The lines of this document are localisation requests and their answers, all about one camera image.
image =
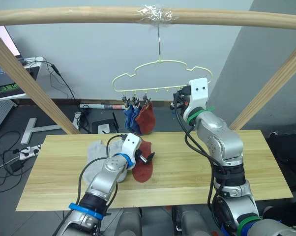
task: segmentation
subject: wooden table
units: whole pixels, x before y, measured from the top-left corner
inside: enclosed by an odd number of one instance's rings
[[[237,133],[244,142],[245,176],[250,181],[255,200],[292,197],[262,133],[259,130]],[[78,177],[87,163],[89,144],[96,140],[106,143],[111,136],[113,134],[48,135],[17,211],[68,209],[77,198]],[[209,163],[185,144],[183,133],[152,133],[142,138],[152,142],[152,151],[156,153],[152,177],[139,183],[129,172],[125,181],[119,184],[112,208],[206,203]],[[82,195],[86,187],[83,183]]]

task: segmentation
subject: power strip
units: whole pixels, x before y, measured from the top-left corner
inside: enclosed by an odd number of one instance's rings
[[[41,151],[42,144],[33,146],[33,147],[26,147],[25,149],[22,149],[20,153],[20,160],[26,160],[30,157],[37,156],[39,152]]]

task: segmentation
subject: clear tape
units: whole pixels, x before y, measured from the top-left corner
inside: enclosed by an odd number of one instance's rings
[[[144,8],[137,12],[142,16],[140,23],[143,24],[172,24],[174,20],[178,19],[169,8],[157,7],[155,5],[145,5]]]

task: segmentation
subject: wooden pole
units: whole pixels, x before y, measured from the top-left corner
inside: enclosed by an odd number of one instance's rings
[[[64,113],[45,94],[0,38],[0,67],[67,134],[80,134]]]
[[[230,125],[230,129],[241,129],[296,73],[296,49],[267,82],[262,90],[244,108]]]
[[[142,7],[54,7],[0,11],[0,26],[46,23],[143,23]],[[219,9],[163,8],[169,24],[256,26],[296,30],[296,15]]]

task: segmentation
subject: computer monitor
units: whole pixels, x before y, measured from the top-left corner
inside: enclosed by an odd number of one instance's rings
[[[12,54],[16,58],[21,58],[21,55],[20,55],[15,43],[12,41],[12,39],[11,39],[8,31],[6,30],[5,26],[0,26],[0,38],[2,39],[4,44],[7,46],[7,48],[10,49],[10,51],[12,52]]]

